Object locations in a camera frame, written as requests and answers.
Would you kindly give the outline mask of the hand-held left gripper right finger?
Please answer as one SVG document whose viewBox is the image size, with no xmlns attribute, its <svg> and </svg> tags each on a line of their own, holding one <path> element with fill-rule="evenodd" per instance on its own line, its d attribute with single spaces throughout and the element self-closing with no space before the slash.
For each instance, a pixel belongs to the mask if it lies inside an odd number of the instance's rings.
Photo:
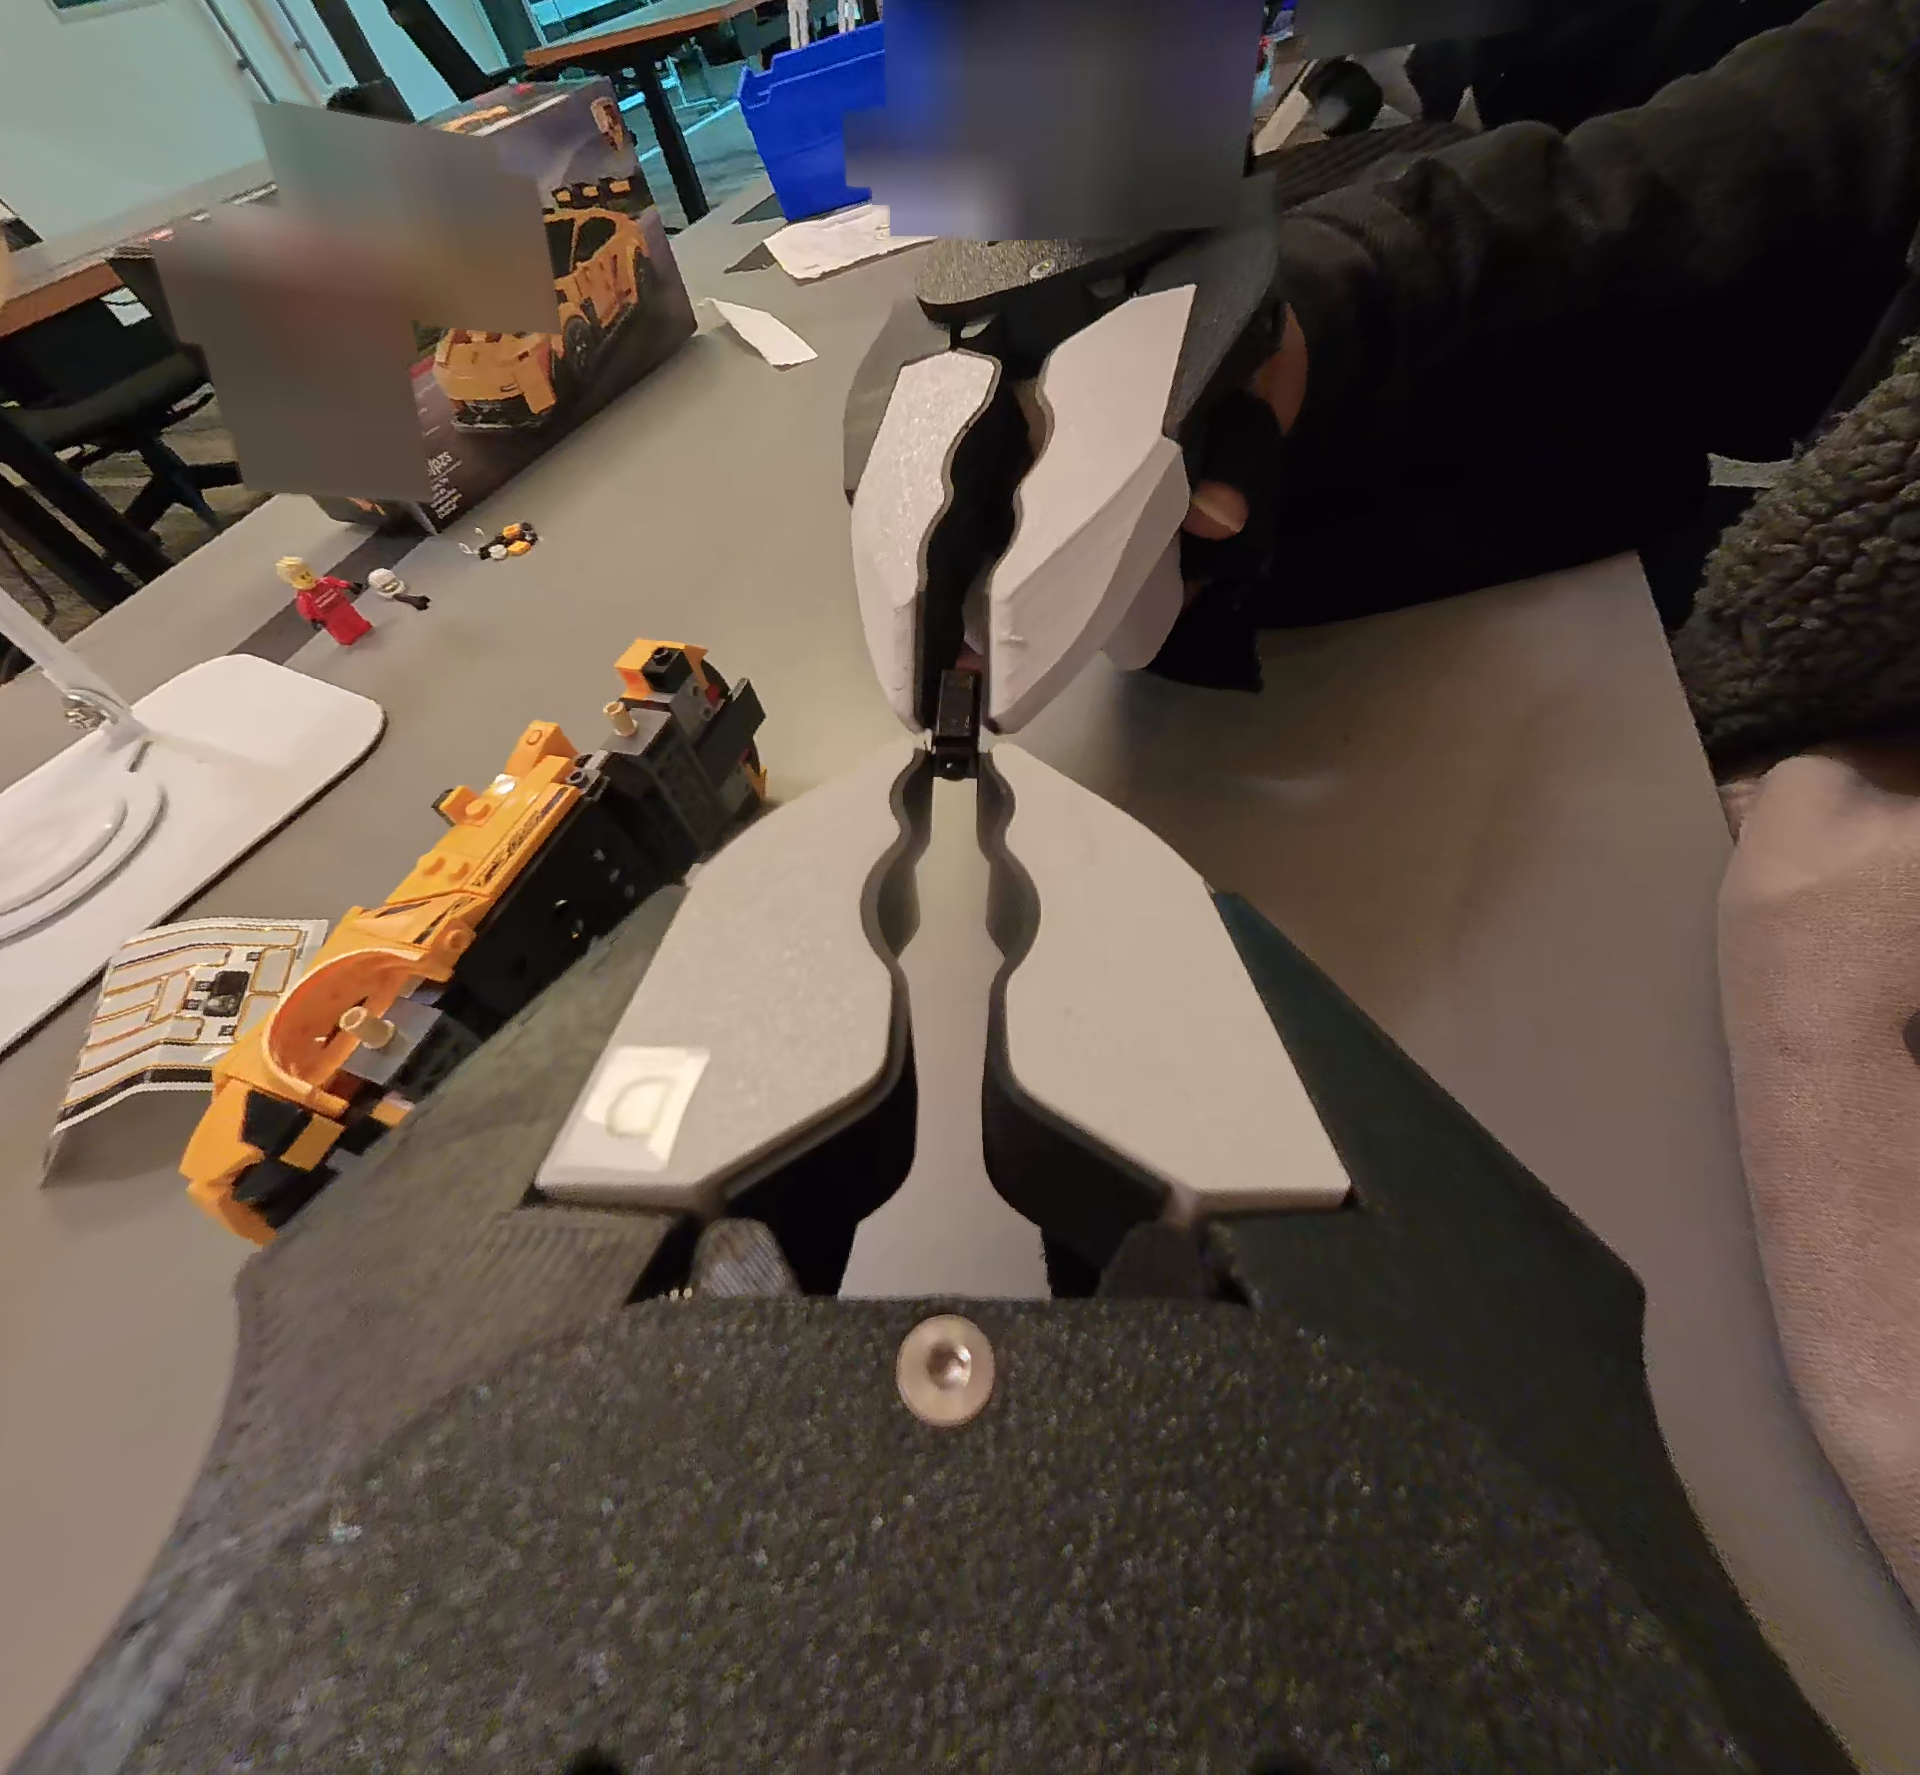
<svg viewBox="0 0 1920 1775">
<path fill-rule="evenodd" d="M 1092 1293 L 1143 1224 L 1325 1213 L 1352 1192 L 1207 879 L 1012 742 L 982 755 L 989 935 L 983 1159 Z"/>
</svg>

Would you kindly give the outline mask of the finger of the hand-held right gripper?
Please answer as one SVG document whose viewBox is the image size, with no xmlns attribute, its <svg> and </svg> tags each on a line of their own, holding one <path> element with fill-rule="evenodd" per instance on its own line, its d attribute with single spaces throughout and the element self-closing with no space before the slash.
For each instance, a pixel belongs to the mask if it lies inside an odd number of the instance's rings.
<svg viewBox="0 0 1920 1775">
<path fill-rule="evenodd" d="M 1190 487 L 1164 434 L 1195 285 L 1138 295 L 1047 361 L 1047 437 L 986 587 L 987 707 L 1018 731 L 1092 663 L 1147 666 L 1184 607 Z"/>
<path fill-rule="evenodd" d="M 989 408 L 1001 364 L 944 349 L 906 364 L 886 400 L 851 503 L 851 557 L 869 661 L 906 728 L 924 707 L 931 542 L 950 518 L 962 443 Z"/>
</svg>

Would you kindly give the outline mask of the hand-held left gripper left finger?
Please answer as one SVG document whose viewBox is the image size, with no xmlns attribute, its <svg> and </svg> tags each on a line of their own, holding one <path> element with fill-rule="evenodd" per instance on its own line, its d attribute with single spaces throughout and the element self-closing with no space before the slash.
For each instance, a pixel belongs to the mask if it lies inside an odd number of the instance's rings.
<svg viewBox="0 0 1920 1775">
<path fill-rule="evenodd" d="M 804 1293 L 841 1293 L 917 1154 L 918 816 L 918 748 L 881 748 L 701 864 L 535 1173 L 544 1201 L 751 1218 Z"/>
</svg>

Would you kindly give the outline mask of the orange black lego car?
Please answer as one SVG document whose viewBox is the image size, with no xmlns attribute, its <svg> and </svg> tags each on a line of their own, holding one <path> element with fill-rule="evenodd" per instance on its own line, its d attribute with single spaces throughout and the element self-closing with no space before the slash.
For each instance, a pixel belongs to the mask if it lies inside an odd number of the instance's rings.
<svg viewBox="0 0 1920 1775">
<path fill-rule="evenodd" d="M 188 1198 L 268 1244 L 627 919 L 768 798 L 766 707 L 707 650 L 616 659 L 607 737 L 535 721 L 493 778 L 438 801 L 441 834 L 349 908 L 267 1019 L 213 1067 L 180 1162 Z"/>
</svg>

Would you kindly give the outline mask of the lego set box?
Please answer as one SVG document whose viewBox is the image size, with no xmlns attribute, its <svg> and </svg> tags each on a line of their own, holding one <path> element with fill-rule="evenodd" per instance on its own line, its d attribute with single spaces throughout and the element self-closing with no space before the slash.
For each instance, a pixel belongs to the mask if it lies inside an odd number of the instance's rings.
<svg viewBox="0 0 1920 1775">
<path fill-rule="evenodd" d="M 695 333 L 694 300 L 607 78 L 511 80 L 427 118 L 540 189 L 558 330 L 417 327 L 422 500 L 321 496 L 333 521 L 439 536 Z"/>
</svg>

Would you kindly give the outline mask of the red lego minifigure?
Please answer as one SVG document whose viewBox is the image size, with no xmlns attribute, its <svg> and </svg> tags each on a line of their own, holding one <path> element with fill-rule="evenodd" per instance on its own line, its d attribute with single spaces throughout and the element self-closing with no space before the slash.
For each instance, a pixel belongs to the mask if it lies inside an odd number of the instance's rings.
<svg viewBox="0 0 1920 1775">
<path fill-rule="evenodd" d="M 278 559 L 277 573 L 293 591 L 300 620 L 337 647 L 353 649 L 373 633 L 373 621 L 361 609 L 364 583 L 321 575 L 299 557 Z"/>
</svg>

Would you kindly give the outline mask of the lego sticker sheet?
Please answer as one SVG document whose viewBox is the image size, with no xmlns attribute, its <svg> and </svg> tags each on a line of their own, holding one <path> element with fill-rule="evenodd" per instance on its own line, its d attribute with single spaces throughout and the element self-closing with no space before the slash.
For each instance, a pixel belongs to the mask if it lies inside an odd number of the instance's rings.
<svg viewBox="0 0 1920 1775">
<path fill-rule="evenodd" d="M 324 919 L 190 919 L 110 961 L 45 1140 L 45 1183 L 112 1179 L 179 1159 L 213 1072 L 317 957 Z"/>
</svg>

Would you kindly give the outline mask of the person's right hand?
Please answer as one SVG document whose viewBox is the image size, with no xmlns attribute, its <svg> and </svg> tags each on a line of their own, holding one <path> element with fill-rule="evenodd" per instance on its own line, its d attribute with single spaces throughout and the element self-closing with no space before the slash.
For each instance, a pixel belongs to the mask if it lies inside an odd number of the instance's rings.
<svg viewBox="0 0 1920 1775">
<path fill-rule="evenodd" d="M 1309 388 L 1309 348 L 1287 310 L 1271 354 L 1224 390 L 1189 445 L 1180 532 L 1184 600 L 1147 670 L 1169 683 L 1259 692 L 1262 595 L 1281 544 L 1287 439 Z"/>
</svg>

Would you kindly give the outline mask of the white paper scrap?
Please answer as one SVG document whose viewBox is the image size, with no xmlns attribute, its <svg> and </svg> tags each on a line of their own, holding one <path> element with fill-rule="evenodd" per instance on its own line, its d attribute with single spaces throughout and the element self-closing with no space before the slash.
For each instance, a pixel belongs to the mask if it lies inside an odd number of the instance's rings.
<svg viewBox="0 0 1920 1775">
<path fill-rule="evenodd" d="M 742 303 L 704 299 L 698 306 L 704 330 L 724 330 L 776 371 L 802 368 L 819 351 L 780 317 Z"/>
<path fill-rule="evenodd" d="M 869 201 L 780 227 L 763 248 L 788 278 L 807 282 L 924 248 L 931 241 L 934 238 L 926 234 L 899 234 L 891 223 L 889 206 Z"/>
</svg>

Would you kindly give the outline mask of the blue plastic bin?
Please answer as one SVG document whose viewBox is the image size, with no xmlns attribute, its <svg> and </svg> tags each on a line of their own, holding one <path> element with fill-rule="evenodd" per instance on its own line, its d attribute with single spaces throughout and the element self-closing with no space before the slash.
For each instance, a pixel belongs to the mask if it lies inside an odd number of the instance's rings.
<svg viewBox="0 0 1920 1775">
<path fill-rule="evenodd" d="M 846 176 L 844 120 L 883 102 L 883 25 L 829 35 L 748 66 L 736 105 L 782 217 L 806 223 L 872 201 Z"/>
</svg>

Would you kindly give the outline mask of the wooden table black legs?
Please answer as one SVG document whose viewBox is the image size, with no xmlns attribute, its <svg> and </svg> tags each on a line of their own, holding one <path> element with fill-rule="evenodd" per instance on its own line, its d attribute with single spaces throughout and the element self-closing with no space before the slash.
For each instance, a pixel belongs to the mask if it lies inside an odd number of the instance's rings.
<svg viewBox="0 0 1920 1775">
<path fill-rule="evenodd" d="M 611 82 L 637 82 L 686 221 L 695 224 L 707 214 L 710 203 L 688 147 L 686 126 L 662 89 L 658 66 L 688 38 L 776 2 L 782 0 L 653 2 L 638 13 L 532 49 L 521 72 L 530 80 L 553 80 L 579 67 L 587 74 L 603 74 Z"/>
</svg>

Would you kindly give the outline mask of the black office chair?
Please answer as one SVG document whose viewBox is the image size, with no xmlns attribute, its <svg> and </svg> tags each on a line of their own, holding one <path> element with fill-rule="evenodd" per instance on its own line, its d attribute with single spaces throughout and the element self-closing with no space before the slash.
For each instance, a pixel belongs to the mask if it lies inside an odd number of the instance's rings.
<svg viewBox="0 0 1920 1775">
<path fill-rule="evenodd" d="M 204 364 L 155 318 L 107 299 L 2 339 L 5 539 L 108 611 L 173 566 L 155 526 L 170 506 L 219 529 L 208 491 L 236 463 L 193 465 L 170 432 L 211 400 Z"/>
</svg>

